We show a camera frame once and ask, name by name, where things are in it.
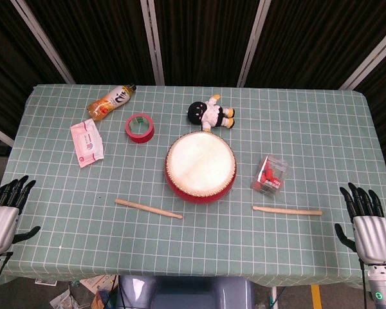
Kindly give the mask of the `robot left five-finger hand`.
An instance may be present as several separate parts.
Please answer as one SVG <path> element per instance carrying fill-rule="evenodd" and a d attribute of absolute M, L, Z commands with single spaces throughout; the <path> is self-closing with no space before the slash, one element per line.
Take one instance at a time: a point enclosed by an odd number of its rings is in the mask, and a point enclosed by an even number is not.
<path fill-rule="evenodd" d="M 0 255 L 4 254 L 11 245 L 34 237 L 41 229 L 40 226 L 36 226 L 22 234 L 15 232 L 19 217 L 34 185 L 35 181 L 29 181 L 28 176 L 25 175 L 0 187 Z"/>

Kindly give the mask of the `robot right five-finger hand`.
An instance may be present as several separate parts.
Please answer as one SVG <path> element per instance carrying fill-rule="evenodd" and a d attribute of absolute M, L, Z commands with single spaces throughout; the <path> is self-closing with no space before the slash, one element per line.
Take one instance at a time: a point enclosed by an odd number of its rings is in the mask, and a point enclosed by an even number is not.
<path fill-rule="evenodd" d="M 386 265 L 386 217 L 378 195 L 348 183 L 349 190 L 341 187 L 353 228 L 354 239 L 348 239 L 340 224 L 335 232 L 340 242 L 365 265 Z"/>

